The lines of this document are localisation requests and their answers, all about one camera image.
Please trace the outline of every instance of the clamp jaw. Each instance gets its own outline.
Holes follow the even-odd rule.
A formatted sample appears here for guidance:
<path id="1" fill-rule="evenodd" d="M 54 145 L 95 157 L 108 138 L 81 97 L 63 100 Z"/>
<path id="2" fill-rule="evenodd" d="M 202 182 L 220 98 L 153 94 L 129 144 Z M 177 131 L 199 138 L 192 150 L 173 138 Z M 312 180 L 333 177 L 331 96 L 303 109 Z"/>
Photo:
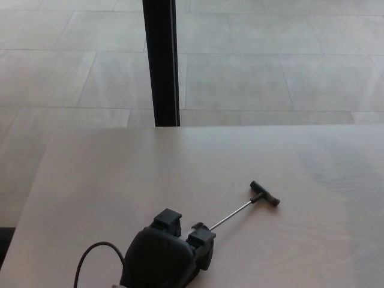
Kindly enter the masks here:
<path id="1" fill-rule="evenodd" d="M 120 285 L 184 288 L 200 270 L 209 268 L 216 234 L 203 223 L 197 223 L 186 241 L 182 240 L 181 216 L 165 209 L 136 235 L 125 255 Z"/>

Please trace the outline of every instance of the light wooden tabletop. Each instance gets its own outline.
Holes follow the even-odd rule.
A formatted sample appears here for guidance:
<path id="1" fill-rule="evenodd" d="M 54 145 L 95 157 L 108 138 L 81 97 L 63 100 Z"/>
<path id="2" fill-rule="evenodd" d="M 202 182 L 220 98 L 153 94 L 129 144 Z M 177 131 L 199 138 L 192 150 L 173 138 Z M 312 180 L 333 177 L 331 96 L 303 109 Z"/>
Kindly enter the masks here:
<path id="1" fill-rule="evenodd" d="M 125 253 L 164 208 L 208 226 L 250 198 L 281 199 L 215 230 L 210 269 L 189 287 L 372 288 L 384 283 L 384 128 L 300 126 L 88 130 L 53 138 L 0 272 L 0 287 L 69 288 L 94 242 Z M 109 247 L 79 288 L 118 284 Z"/>

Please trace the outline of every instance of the tile grout line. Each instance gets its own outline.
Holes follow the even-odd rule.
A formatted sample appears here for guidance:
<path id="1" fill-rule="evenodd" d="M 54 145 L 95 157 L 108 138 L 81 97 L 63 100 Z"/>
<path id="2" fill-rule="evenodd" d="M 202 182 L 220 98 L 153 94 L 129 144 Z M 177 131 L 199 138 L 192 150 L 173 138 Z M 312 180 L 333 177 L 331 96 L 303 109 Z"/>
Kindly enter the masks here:
<path id="1" fill-rule="evenodd" d="M 46 0 L 41 0 L 41 2 L 37 5 L 36 9 L 34 9 L 33 11 L 43 11 L 43 10 L 40 10 L 40 7 L 42 6 L 42 4 L 45 2 Z"/>
<path id="2" fill-rule="evenodd" d="M 18 114 L 19 114 L 19 112 L 20 112 L 20 109 L 21 109 L 21 108 L 18 108 L 18 109 L 17 109 L 17 112 L 16 112 L 16 114 L 13 116 L 13 119 L 12 119 L 11 123 L 10 123 L 9 126 L 7 127 L 7 129 L 6 129 L 5 133 L 4 133 L 4 136 L 2 137 L 2 139 L 0 139 L 0 147 L 2 146 L 2 144 L 3 144 L 4 140 L 5 140 L 5 138 L 7 137 L 8 132 L 9 132 L 9 130 L 11 129 L 11 126 L 12 126 L 14 120 L 16 119 L 16 117 L 18 116 Z"/>
<path id="3" fill-rule="evenodd" d="M 285 82 L 286 87 L 287 87 L 288 96 L 289 96 L 290 103 L 291 103 L 291 105 L 292 105 L 292 109 L 293 109 L 293 111 L 295 111 L 295 105 L 293 104 L 292 96 L 291 96 L 291 94 L 290 94 L 290 90 L 289 90 L 289 87 L 288 87 L 287 76 L 286 76 L 286 74 L 285 74 L 285 72 L 284 72 L 283 62 L 282 62 L 282 60 L 281 60 L 280 55 L 278 56 L 278 61 L 279 61 L 279 63 L 280 63 L 280 69 L 281 69 L 281 72 L 283 72 L 284 82 Z"/>
<path id="4" fill-rule="evenodd" d="M 131 118 L 131 109 L 128 110 L 128 119 L 127 119 L 127 124 L 125 125 L 126 128 L 128 128 L 128 123 L 130 122 L 130 118 Z"/>
<path id="5" fill-rule="evenodd" d="M 318 43 L 318 45 L 319 45 L 321 51 L 323 52 L 323 54 L 321 54 L 321 55 L 325 55 L 323 46 L 321 45 L 320 40 L 319 40 L 319 38 L 317 37 L 316 31 L 314 30 L 314 28 L 313 28 L 313 26 L 312 26 L 312 23 L 311 23 L 311 20 L 309 19 L 309 16 L 306 16 L 305 19 L 306 19 L 308 25 L 310 26 L 310 28 L 311 28 L 311 30 L 312 30 L 312 32 L 313 32 L 313 35 L 314 35 L 314 37 L 316 38 L 316 41 L 317 41 L 317 43 Z"/>
<path id="6" fill-rule="evenodd" d="M 0 108 L 15 108 L 15 109 L 101 109 L 101 110 L 153 110 L 153 108 L 139 107 L 78 107 L 78 106 L 5 106 L 0 105 Z M 187 111 L 233 111 L 233 112 L 316 112 L 316 113 L 384 113 L 384 110 L 236 110 L 236 109 L 182 109 Z"/>
<path id="7" fill-rule="evenodd" d="M 96 57 L 97 57 L 97 53 L 98 53 L 98 52 L 96 51 L 96 52 L 95 52 L 94 59 L 93 59 L 92 64 L 91 64 L 91 67 L 89 68 L 88 75 L 86 76 L 86 79 L 85 79 L 84 84 L 83 84 L 83 88 L 82 88 L 82 90 L 81 90 L 81 92 L 80 92 L 80 94 L 79 94 L 79 99 L 77 99 L 77 102 L 76 102 L 75 107 L 78 107 L 77 105 L 79 105 L 80 98 L 81 98 L 81 96 L 82 96 L 82 94 L 83 94 L 85 85 L 86 85 L 86 83 L 87 83 L 87 81 L 88 81 L 89 75 L 91 75 L 92 68 L 93 68 L 93 66 L 94 66 L 94 64 L 95 64 L 95 60 L 96 60 Z"/>
<path id="8" fill-rule="evenodd" d="M 382 72 L 380 71 L 376 63 L 373 61 L 372 55 L 369 55 L 368 57 L 371 59 L 371 62 L 373 63 L 373 66 L 375 67 L 376 71 L 380 74 L 380 76 L 384 80 L 384 75 L 382 74 Z"/>
<path id="9" fill-rule="evenodd" d="M 186 54 L 186 58 L 187 58 L 187 60 L 186 60 L 187 67 L 185 68 L 186 69 L 186 71 L 185 71 L 185 102 L 184 102 L 183 110 L 187 109 L 187 91 L 188 91 L 187 86 L 188 86 L 188 66 L 189 66 L 189 64 L 188 64 L 189 63 L 189 55 L 188 54 Z"/>
<path id="10" fill-rule="evenodd" d="M 54 44 L 53 47 L 52 47 L 52 50 L 53 50 L 53 51 L 56 51 L 56 47 L 57 47 L 57 45 L 58 45 L 58 43 L 59 43 L 61 37 L 63 36 L 64 31 L 66 30 L 66 28 L 68 27 L 69 23 L 71 22 L 71 19 L 72 19 L 74 13 L 75 13 L 75 11 L 72 12 L 71 17 L 69 17 L 69 19 L 68 19 L 68 21 L 67 21 L 67 24 L 65 24 L 64 29 L 63 29 L 63 30 L 61 31 L 61 33 L 60 33 L 60 36 L 56 39 L 55 44 Z"/>
<path id="11" fill-rule="evenodd" d="M 45 2 L 39 4 L 39 6 L 35 9 L 0 9 L 0 11 L 47 11 L 47 12 L 87 12 L 87 13 L 99 13 L 99 12 L 113 12 L 113 13 L 143 13 L 143 11 L 115 11 L 115 10 L 73 10 L 73 9 L 46 9 L 41 10 L 40 5 Z M 189 13 L 181 13 L 181 14 L 199 14 L 199 15 L 249 15 L 249 16 L 328 16 L 328 17 L 384 17 L 383 14 L 311 14 L 311 13 L 219 13 L 219 12 L 189 12 Z"/>

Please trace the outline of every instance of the tiled floor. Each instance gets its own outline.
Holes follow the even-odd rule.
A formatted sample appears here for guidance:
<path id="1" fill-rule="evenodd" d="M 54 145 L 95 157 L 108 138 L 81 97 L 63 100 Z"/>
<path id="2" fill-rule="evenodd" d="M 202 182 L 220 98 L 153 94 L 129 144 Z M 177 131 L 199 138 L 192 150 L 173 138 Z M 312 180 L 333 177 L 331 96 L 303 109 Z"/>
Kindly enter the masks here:
<path id="1" fill-rule="evenodd" d="M 176 6 L 182 125 L 384 122 L 384 0 Z M 0 0 L 0 226 L 56 129 L 153 126 L 151 109 L 142 0 Z"/>

